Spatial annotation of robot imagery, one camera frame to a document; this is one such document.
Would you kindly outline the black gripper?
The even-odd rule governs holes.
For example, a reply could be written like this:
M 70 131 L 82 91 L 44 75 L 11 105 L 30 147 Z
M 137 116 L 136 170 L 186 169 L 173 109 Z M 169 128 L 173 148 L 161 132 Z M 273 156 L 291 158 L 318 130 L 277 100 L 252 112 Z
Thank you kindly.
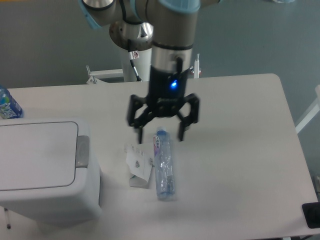
M 129 97 L 126 115 L 127 123 L 137 133 L 137 142 L 143 142 L 144 126 L 154 118 L 171 118 L 177 116 L 180 123 L 177 138 L 184 140 L 185 131 L 191 124 L 199 121 L 200 99 L 195 93 L 185 96 L 188 72 L 164 72 L 151 67 L 148 94 Z M 184 116 L 180 109 L 189 104 L 189 113 Z

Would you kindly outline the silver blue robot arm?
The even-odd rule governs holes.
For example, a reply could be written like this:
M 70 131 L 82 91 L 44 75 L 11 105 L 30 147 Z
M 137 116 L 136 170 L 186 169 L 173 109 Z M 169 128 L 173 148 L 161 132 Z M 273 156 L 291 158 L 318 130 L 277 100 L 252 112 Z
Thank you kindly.
M 180 119 L 177 137 L 199 121 L 200 99 L 185 94 L 192 48 L 201 8 L 217 0 L 80 0 L 78 2 L 93 28 L 123 21 L 131 25 L 150 24 L 151 61 L 148 93 L 129 98 L 127 123 L 143 141 L 143 128 L 154 118 Z

